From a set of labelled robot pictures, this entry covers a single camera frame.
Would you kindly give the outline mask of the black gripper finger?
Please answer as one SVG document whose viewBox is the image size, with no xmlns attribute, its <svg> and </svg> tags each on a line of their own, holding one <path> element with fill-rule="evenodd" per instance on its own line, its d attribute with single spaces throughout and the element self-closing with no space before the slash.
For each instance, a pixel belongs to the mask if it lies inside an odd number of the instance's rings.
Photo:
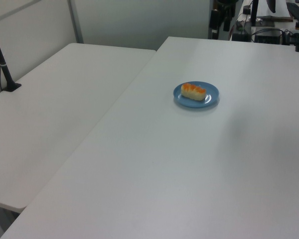
<svg viewBox="0 0 299 239">
<path fill-rule="evenodd" d="M 227 8 L 224 13 L 223 31 L 229 31 L 230 23 L 231 23 L 231 9 Z"/>
<path fill-rule="evenodd" d="M 217 39 L 218 37 L 218 22 L 219 22 L 219 11 L 214 9 L 211 11 L 211 16 L 210 16 L 211 39 Z"/>
</svg>

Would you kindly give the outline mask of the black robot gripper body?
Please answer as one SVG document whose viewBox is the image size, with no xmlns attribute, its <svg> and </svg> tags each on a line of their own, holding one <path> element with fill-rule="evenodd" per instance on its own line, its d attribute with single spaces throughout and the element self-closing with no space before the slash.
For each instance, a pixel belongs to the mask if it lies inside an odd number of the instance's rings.
<svg viewBox="0 0 299 239">
<path fill-rule="evenodd" d="M 232 5 L 235 6 L 238 0 L 216 0 L 215 4 L 217 8 L 225 8 L 231 7 Z"/>
</svg>

